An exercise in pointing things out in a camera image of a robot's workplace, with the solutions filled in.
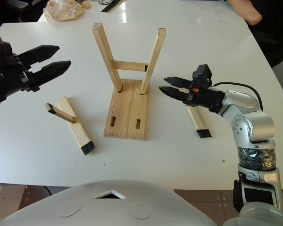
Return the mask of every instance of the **wooden leg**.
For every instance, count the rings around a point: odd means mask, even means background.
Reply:
[[[151,53],[148,69],[147,69],[145,77],[142,81],[141,94],[143,94],[143,95],[146,94],[146,92],[148,90],[150,79],[151,79],[152,73],[154,71],[154,67],[155,67],[155,64],[157,62],[157,58],[159,56],[162,44],[164,43],[165,36],[166,36],[166,29],[160,27],[158,29],[158,32],[157,32],[157,35],[156,35],[156,39],[155,39],[153,50],[152,50],[152,53]]]
[[[113,82],[114,88],[116,89],[116,91],[119,92],[122,90],[122,82],[119,78],[117,69],[114,68],[112,64],[113,56],[111,53],[111,49],[110,49],[105,31],[104,31],[103,24],[95,23],[93,26],[92,32],[99,46],[100,53],[102,54],[102,57],[108,69],[109,75]]]
[[[93,142],[91,141],[88,133],[86,132],[85,128],[83,127],[83,124],[81,123],[79,117],[75,114],[73,108],[70,105],[70,102],[68,101],[66,96],[63,96],[59,100],[57,100],[57,104],[60,107],[60,109],[67,114],[71,115],[75,118],[75,123],[68,122],[68,125],[70,129],[72,130],[79,146],[81,147],[81,150],[86,155],[91,150],[95,148]]]
[[[193,122],[194,128],[196,129],[200,138],[212,137],[209,132],[202,116],[198,111],[198,107],[186,106],[188,114]]]
[[[75,123],[75,119],[71,115],[65,113],[64,111],[61,111],[57,107],[55,107],[55,106],[53,106],[53,105],[51,105],[49,103],[46,103],[45,107],[46,107],[46,109],[47,109],[47,111],[49,113],[52,113],[52,114],[60,117],[61,119],[66,120],[66,121],[68,121],[70,123]]]

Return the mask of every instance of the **black tape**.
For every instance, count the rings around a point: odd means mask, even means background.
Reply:
[[[88,154],[90,151],[92,151],[95,148],[92,141],[89,141],[87,144],[85,144],[83,147],[81,147],[81,150],[83,151],[84,155]]]
[[[50,109],[48,110],[49,113],[52,113],[52,114],[56,114],[55,110],[53,109],[53,106],[49,103],[47,103],[48,106],[50,107]]]
[[[196,131],[198,132],[200,138],[212,137],[208,129],[198,129]]]

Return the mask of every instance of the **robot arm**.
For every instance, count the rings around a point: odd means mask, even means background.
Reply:
[[[186,105],[208,108],[230,123],[239,156],[239,180],[234,182],[233,191],[237,211],[249,202],[265,202],[283,210],[280,174],[275,166],[274,122],[262,112],[254,97],[211,88],[211,76],[209,67],[200,65],[192,81],[165,78],[173,86],[188,89],[188,94],[172,87],[159,89]]]
[[[51,58],[58,50],[58,46],[47,45],[16,55],[0,38],[0,103],[19,90],[36,92],[40,85],[62,75],[70,61],[51,63],[36,73],[29,71],[32,64]]]

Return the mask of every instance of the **person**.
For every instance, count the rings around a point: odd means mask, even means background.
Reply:
[[[283,61],[283,0],[228,0],[249,25],[271,67]],[[256,37],[266,34],[268,39]]]

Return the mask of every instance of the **plastic bag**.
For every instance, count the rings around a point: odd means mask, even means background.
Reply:
[[[239,163],[251,170],[274,170],[276,164],[275,149],[252,149],[238,147]]]
[[[47,18],[58,21],[76,19],[84,14],[83,7],[75,0],[49,0],[43,11]]]

